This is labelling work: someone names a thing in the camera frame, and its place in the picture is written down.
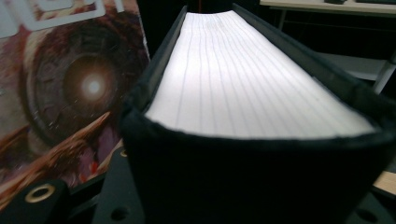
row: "thick book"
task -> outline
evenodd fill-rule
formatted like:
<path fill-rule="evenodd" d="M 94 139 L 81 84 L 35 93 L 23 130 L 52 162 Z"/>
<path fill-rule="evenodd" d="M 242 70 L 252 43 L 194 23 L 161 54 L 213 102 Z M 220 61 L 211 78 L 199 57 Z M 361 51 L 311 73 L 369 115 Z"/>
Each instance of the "thick book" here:
<path fill-rule="evenodd" d="M 275 27 L 180 12 L 126 98 L 147 223 L 343 223 L 396 149 L 396 104 Z"/>

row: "book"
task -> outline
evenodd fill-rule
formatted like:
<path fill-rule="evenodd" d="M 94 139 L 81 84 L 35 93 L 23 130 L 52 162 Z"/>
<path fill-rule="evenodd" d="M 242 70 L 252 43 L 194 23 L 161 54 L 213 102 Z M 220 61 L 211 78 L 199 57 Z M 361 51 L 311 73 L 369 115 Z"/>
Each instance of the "book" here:
<path fill-rule="evenodd" d="M 187 13 L 146 116 L 171 130 L 236 139 L 375 132 L 233 11 Z"/>
<path fill-rule="evenodd" d="M 0 208 L 38 180 L 105 172 L 149 63 L 136 1 L 0 1 L 0 59 Z"/>

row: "white pages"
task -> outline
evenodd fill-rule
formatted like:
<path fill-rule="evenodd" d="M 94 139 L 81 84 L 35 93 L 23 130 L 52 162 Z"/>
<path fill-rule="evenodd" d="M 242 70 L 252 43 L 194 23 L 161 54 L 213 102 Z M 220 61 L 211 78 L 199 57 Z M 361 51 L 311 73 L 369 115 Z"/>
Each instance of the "white pages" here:
<path fill-rule="evenodd" d="M 233 11 L 187 13 L 146 116 L 171 130 L 236 139 L 375 131 Z"/>

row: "book cover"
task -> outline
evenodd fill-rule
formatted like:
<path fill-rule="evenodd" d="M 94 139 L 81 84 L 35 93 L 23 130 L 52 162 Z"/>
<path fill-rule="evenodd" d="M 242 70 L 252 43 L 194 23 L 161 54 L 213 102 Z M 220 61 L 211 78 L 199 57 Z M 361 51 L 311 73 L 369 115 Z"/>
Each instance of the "book cover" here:
<path fill-rule="evenodd" d="M 0 60 L 0 209 L 35 181 L 105 172 L 149 62 L 136 1 L 0 0 Z"/>

